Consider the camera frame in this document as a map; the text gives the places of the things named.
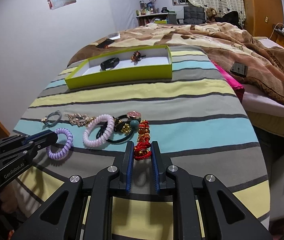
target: mattress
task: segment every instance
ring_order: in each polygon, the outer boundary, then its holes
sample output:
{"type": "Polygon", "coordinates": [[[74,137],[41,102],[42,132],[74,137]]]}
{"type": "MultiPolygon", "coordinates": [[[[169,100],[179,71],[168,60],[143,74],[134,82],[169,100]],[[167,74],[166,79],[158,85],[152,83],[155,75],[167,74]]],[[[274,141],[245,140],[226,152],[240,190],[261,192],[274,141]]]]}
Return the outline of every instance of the mattress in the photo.
{"type": "MultiPolygon", "coordinates": [[[[268,38],[255,38],[267,48],[274,46],[283,48],[268,38]]],[[[284,137],[284,105],[270,99],[255,86],[244,84],[243,87],[245,92],[242,105],[252,124],[270,133],[284,137]]]]}

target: gray elastic hair tie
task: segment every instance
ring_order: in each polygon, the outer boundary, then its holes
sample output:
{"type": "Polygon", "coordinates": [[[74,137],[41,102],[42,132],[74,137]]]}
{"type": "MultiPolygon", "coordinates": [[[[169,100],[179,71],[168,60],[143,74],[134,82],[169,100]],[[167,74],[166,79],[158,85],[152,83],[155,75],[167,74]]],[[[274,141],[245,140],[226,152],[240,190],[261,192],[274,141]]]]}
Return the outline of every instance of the gray elastic hair tie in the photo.
{"type": "Polygon", "coordinates": [[[60,111],[55,111],[53,113],[50,113],[48,116],[45,117],[45,120],[43,121],[44,125],[47,127],[53,127],[55,126],[62,118],[62,114],[60,111]],[[56,121],[50,121],[49,118],[53,115],[58,115],[58,119],[56,121]]]}

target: fleece blanket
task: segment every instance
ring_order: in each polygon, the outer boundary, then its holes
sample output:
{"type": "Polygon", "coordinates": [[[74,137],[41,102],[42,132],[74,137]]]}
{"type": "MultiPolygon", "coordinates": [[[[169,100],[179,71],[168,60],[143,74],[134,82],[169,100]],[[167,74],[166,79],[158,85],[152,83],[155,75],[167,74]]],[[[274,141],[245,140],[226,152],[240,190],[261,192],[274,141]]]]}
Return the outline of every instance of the fleece blanket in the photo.
{"type": "Polygon", "coordinates": [[[248,66],[246,78],[233,77],[243,84],[258,87],[271,99],[284,105],[284,49],[267,49],[246,30],[240,30],[229,23],[203,25],[160,25],[148,24],[121,31],[120,39],[107,49],[99,49],[102,38],[79,50],[69,65],[79,60],[105,52],[132,46],[145,45],[196,45],[208,57],[229,72],[235,61],[248,66]]]}

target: pink cloth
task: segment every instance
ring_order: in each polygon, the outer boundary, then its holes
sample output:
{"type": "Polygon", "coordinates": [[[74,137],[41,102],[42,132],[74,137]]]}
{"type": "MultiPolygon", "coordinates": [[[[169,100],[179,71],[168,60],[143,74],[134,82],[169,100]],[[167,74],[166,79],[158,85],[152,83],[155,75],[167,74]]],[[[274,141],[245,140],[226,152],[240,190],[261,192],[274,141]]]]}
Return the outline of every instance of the pink cloth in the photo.
{"type": "Polygon", "coordinates": [[[231,75],[229,75],[229,73],[227,73],[224,69],[222,69],[218,64],[216,64],[214,61],[212,61],[212,63],[225,78],[226,82],[233,88],[240,102],[242,102],[244,87],[239,82],[237,82],[231,75]]]}

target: blue gripper pad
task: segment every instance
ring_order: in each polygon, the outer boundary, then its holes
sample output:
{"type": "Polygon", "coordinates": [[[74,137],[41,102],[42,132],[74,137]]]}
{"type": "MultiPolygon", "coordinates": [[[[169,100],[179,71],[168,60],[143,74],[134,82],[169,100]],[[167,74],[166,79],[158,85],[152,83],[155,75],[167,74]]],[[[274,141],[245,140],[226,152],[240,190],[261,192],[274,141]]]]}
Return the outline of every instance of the blue gripper pad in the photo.
{"type": "Polygon", "coordinates": [[[125,191],[128,195],[131,190],[131,183],[132,183],[132,174],[133,174],[133,161],[134,161],[134,144],[132,143],[131,149],[130,149],[130,155],[129,160],[127,164],[127,171],[126,171],[126,187],[125,191]]]}
{"type": "Polygon", "coordinates": [[[26,145],[28,144],[30,141],[36,141],[37,139],[39,139],[40,137],[42,136],[45,136],[49,133],[51,133],[52,131],[50,129],[48,130],[45,130],[45,131],[42,131],[42,132],[39,132],[37,134],[33,134],[33,135],[30,135],[28,137],[26,137],[26,139],[24,140],[23,142],[23,145],[26,145]]]}
{"type": "Polygon", "coordinates": [[[152,172],[153,172],[153,183],[156,193],[158,194],[160,192],[160,181],[159,181],[159,170],[158,165],[156,162],[156,156],[154,153],[154,146],[153,143],[151,144],[151,163],[152,163],[152,172]]]}

